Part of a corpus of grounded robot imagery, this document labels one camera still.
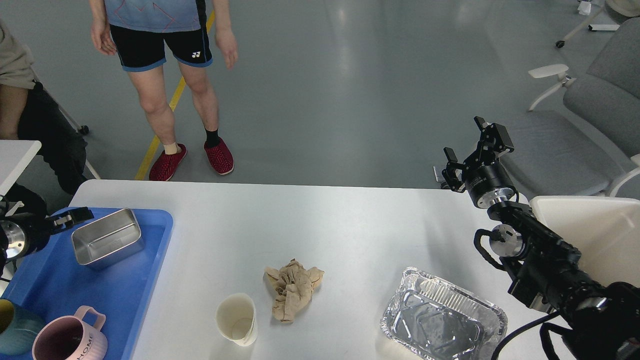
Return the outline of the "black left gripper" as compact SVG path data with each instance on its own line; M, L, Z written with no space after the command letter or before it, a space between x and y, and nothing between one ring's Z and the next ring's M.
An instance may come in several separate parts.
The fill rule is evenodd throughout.
M66 210L49 217L38 214L14 214L1 219L1 250L7 260L16 260L45 248L50 235L71 230L94 219L88 207Z

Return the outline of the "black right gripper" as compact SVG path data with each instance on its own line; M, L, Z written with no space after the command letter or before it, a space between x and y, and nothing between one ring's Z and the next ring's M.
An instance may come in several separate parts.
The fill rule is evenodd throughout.
M489 123L480 116L474 116L474 121L480 130L474 162L480 165L460 164L455 151L444 147L446 166L441 173L451 191L467 192L474 207L488 209L517 194L510 176L498 163L500 157L514 152L515 147L505 126Z

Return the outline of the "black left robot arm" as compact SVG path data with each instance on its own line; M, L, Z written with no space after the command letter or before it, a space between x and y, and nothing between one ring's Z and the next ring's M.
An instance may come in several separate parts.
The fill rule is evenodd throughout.
M58 214L49 214L41 198L13 199L1 197L1 282L8 284L7 265L14 271L18 262L30 255L51 252L59 235L89 223L96 216L88 207L74 207Z

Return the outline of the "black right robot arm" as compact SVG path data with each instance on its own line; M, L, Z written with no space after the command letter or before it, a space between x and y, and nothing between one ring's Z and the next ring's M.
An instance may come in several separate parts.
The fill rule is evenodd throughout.
M476 116L477 148L463 162L452 148L442 176L457 193L467 191L476 208L487 210L500 225L480 228L474 246L499 271L509 274L509 293L544 317L510 333L491 356L496 360L514 337L539 326L542 350L558 358L550 333L562 337L578 360L637 360L639 358L639 289L626 282L603 286L579 269L581 251L539 222L530 205L512 200L518 191L500 164L514 150L505 126Z

